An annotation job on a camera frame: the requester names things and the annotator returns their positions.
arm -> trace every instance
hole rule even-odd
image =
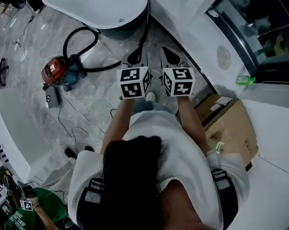
[[[134,99],[125,99],[121,101],[116,114],[105,133],[101,154],[104,154],[105,149],[112,141],[122,140],[129,129],[134,102]]]
[[[204,128],[191,104],[190,98],[188,96],[178,97],[178,108],[183,130],[194,140],[205,157],[207,157],[207,153],[211,149],[207,144]]]
[[[40,219],[43,221],[44,226],[47,230],[58,230],[57,226],[51,221],[48,215],[44,212],[41,206],[37,206],[35,209],[37,215],[39,215]]]

shoulder strap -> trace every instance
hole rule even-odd
[[[223,213],[223,230],[226,230],[238,212],[238,199],[234,184],[224,170],[214,169],[212,172],[213,180],[219,194]]]
[[[93,178],[88,187],[83,190],[77,209],[77,222],[82,230],[91,230],[97,227],[94,225],[93,217],[99,217],[103,189],[104,181],[101,178]]]

marble floor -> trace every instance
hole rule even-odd
[[[0,16],[0,60],[6,58],[10,66],[6,75],[6,87],[16,88],[24,103],[24,108],[34,120],[35,125],[42,130],[53,149],[53,156],[48,164],[37,176],[44,180],[50,171],[64,164],[67,158],[64,155],[66,147],[76,152],[91,145],[96,151],[100,150],[103,134],[82,115],[77,113],[63,99],[60,120],[70,135],[58,121],[59,108],[48,109],[45,105],[45,93],[42,89],[41,71],[43,66],[54,56],[62,55],[62,48],[67,36],[82,23],[52,8],[44,7],[40,14],[35,15],[31,23],[24,28],[32,16],[28,7],[19,10],[10,20],[6,15]],[[118,41],[99,35],[98,43],[94,48],[82,56],[86,68],[103,67],[121,60],[129,50],[136,48],[144,31],[144,24],[131,37]],[[22,39],[22,45],[13,45],[13,42]],[[94,39],[91,32],[80,32],[68,44],[68,54],[77,53]],[[149,66],[153,75],[151,90],[158,94],[159,102],[166,104],[173,112],[177,111],[175,98],[166,96],[159,77],[161,76],[159,49],[169,46],[178,51],[178,46],[151,21],[150,31],[145,47]],[[192,96],[196,105],[207,94],[210,88],[201,74],[194,68],[196,84]],[[120,102],[120,91],[116,85],[116,69],[98,73],[90,73],[81,79],[70,92],[62,92],[65,98],[88,120],[106,131],[111,121],[110,110],[116,108]]]

white wall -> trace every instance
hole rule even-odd
[[[204,14],[213,1],[150,0],[151,15],[184,47],[219,94],[236,97],[243,88],[235,80],[248,72],[226,36]],[[225,47],[231,56],[228,69],[218,66],[219,46]]]
[[[239,98],[252,122],[262,157],[289,172],[289,85],[254,85]]]
[[[256,157],[249,171],[251,191],[228,230],[286,230],[289,175]]]
[[[257,136],[262,158],[289,172],[289,85],[255,84],[239,96]],[[262,160],[248,173],[251,191],[229,230],[289,227],[289,174]]]

window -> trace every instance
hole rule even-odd
[[[207,14],[256,82],[289,82],[289,0],[217,0]]]

